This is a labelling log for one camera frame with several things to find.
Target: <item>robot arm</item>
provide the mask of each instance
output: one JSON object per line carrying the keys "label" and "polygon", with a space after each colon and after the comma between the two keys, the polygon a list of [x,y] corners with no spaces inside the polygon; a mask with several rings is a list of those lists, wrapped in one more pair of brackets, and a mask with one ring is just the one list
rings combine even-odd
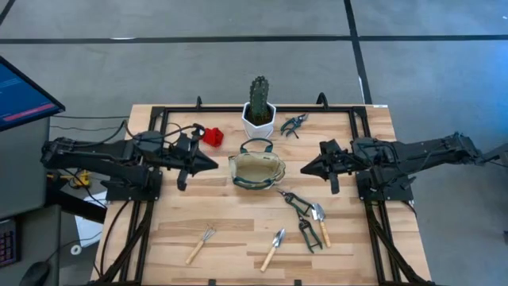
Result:
{"label": "robot arm", "polygon": [[199,146],[200,131],[204,128],[194,124],[192,138],[181,133],[175,145],[164,148],[164,136],[155,131],[146,131],[133,136],[130,140],[114,143],[74,141],[60,137],[47,141],[42,149],[40,161],[46,168],[83,168],[92,172],[110,176],[103,181],[107,188],[123,193],[125,199],[133,198],[133,194],[152,192],[155,197],[160,189],[162,174],[154,167],[180,170],[177,185],[184,191],[187,176],[198,172],[217,168],[218,165],[202,153]]}
{"label": "robot arm", "polygon": [[404,144],[358,138],[352,153],[341,150],[335,140],[321,142],[321,154],[301,169],[301,173],[320,176],[332,183],[332,193],[339,192],[337,175],[359,172],[359,188],[372,191],[385,187],[407,189],[414,179],[407,176],[440,164],[482,164],[481,152],[469,137],[459,133],[440,139]]}

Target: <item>black metal frame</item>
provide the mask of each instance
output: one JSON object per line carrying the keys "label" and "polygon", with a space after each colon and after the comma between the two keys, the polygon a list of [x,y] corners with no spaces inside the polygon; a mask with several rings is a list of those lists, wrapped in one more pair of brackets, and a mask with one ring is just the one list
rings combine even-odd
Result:
{"label": "black metal frame", "polygon": [[[321,93],[317,97],[316,104],[320,106],[278,106],[277,110],[279,112],[292,112],[292,113],[346,113],[349,117],[349,122],[351,126],[352,139],[357,139],[359,137],[359,130],[356,124],[356,116],[358,116],[361,120],[362,129],[364,130],[364,136],[370,137],[371,131],[368,125],[368,116],[365,106],[330,106],[328,104],[328,100],[326,96]],[[148,126],[149,130],[154,130],[156,128],[156,120],[159,116],[162,117],[160,132],[162,134],[166,133],[167,123],[169,122],[169,114],[170,113],[200,113],[200,112],[238,112],[241,113],[243,110],[242,106],[203,106],[202,100],[200,97],[197,98],[197,102],[195,106],[154,106],[152,108],[152,112],[150,114],[150,123]],[[150,221],[152,219],[154,202],[147,202],[147,208],[141,221],[140,225],[137,225],[137,221],[140,213],[140,202],[134,202],[133,210],[131,213],[131,218],[129,222],[129,232],[127,236],[127,241],[125,244],[124,250],[122,250],[117,261],[122,261],[122,263],[115,263],[113,266],[113,270],[111,274],[116,275],[117,271],[120,270],[120,279],[121,282],[119,285],[127,285],[131,283],[138,283],[140,285],[143,276],[143,268],[144,268],[144,259],[146,258],[147,246],[148,246],[148,236],[149,236],[149,228]],[[372,202],[364,201],[365,211],[367,215],[367,221],[369,225],[369,234],[371,238],[372,245],[372,254],[375,263],[375,271],[376,276],[378,277],[379,285],[396,285],[402,283],[399,267],[402,272],[408,277],[410,281],[406,285],[420,285],[426,283],[422,280],[412,268],[404,261],[401,254],[397,251],[393,244],[393,238],[391,234],[390,228],[390,220],[388,218],[387,208],[384,201],[378,201],[377,206],[379,208],[379,217],[381,218],[381,224],[375,218],[374,207]],[[387,247],[389,258],[390,258],[390,266],[391,266],[391,275],[393,277],[393,281],[386,280],[385,273],[383,270],[383,261],[381,257],[381,250],[379,248],[378,237],[381,239],[383,244]],[[134,245],[136,245],[137,240],[141,238],[140,242],[140,250],[138,253],[138,263],[135,272],[134,281],[127,281],[127,273],[129,271],[129,261],[131,256],[131,251]],[[296,280],[295,284],[302,283],[300,280]]]}

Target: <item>white pot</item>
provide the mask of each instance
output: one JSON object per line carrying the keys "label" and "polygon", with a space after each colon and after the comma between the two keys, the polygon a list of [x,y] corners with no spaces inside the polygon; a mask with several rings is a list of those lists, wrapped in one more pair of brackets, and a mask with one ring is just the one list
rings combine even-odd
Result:
{"label": "white pot", "polygon": [[245,119],[245,114],[247,113],[248,108],[250,107],[250,102],[246,102],[244,104],[244,112],[241,114],[241,120],[244,122],[245,132],[247,137],[249,138],[268,138],[273,133],[273,124],[275,122],[275,112],[277,109],[272,104],[268,103],[268,108],[271,109],[271,121],[267,124],[263,124],[261,126],[255,126],[247,119]]}

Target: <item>mouse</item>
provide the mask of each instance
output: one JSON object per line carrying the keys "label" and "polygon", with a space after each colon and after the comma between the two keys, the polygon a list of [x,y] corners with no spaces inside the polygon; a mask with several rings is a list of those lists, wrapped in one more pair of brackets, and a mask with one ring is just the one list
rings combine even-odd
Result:
{"label": "mouse", "polygon": [[46,261],[32,264],[21,278],[19,286],[42,286],[48,278],[51,265]]}

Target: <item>cactus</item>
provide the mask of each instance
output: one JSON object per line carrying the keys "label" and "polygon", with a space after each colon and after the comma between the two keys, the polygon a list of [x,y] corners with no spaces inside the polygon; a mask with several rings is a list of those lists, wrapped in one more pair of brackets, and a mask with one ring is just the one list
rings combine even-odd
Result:
{"label": "cactus", "polygon": [[267,105],[268,86],[268,80],[264,76],[258,76],[252,81],[247,119],[255,126],[261,126],[271,121]]}

